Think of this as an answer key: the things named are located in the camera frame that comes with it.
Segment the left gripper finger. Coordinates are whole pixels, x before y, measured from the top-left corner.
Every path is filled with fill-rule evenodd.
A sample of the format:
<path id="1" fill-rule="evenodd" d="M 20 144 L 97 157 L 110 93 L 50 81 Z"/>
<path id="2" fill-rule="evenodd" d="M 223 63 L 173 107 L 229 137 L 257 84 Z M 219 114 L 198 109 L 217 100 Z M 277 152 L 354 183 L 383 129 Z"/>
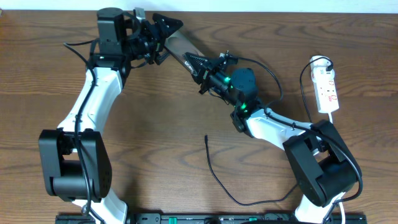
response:
<path id="1" fill-rule="evenodd" d="M 183 26 L 181 20 L 173 19 L 158 13 L 153 14 L 152 20 L 155 22 L 154 33 L 152 34 L 154 40 L 166 39 Z"/>
<path id="2" fill-rule="evenodd" d="M 162 64 L 167 57 L 170 55 L 170 52 L 168 50 L 162 51 L 162 52 L 157 52 L 155 55 L 154 62 L 156 65 Z"/>

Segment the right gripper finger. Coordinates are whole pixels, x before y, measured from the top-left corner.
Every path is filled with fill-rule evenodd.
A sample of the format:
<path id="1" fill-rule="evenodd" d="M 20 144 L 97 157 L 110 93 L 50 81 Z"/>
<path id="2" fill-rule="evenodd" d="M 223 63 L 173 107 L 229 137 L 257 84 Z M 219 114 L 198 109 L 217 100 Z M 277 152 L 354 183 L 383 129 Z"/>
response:
<path id="1" fill-rule="evenodd" d="M 205 65 L 206 65 L 206 63 L 207 63 L 207 61 L 209 59 L 208 57 L 206 57 L 204 55 L 197 55 L 197 54 L 193 54 L 193 53 L 190 53 L 190 52 L 186 52 L 185 54 L 182 55 L 182 57 L 183 57 L 183 65 L 185 66 L 185 68 L 187 70 L 188 70 L 188 67 L 185 65 L 186 61 L 189 61 L 189 62 L 193 63 L 193 62 L 199 62 L 200 60 L 202 60 L 202 61 L 204 61 L 203 67 L 205 69 Z"/>
<path id="2" fill-rule="evenodd" d="M 205 74 L 205 69 L 203 67 L 204 61 L 200 60 L 199 62 L 189 62 L 186 61 L 185 65 L 188 67 L 188 70 L 191 73 L 191 76 L 193 78 L 193 81 L 197 84 L 202 84 L 203 83 L 203 76 Z"/>

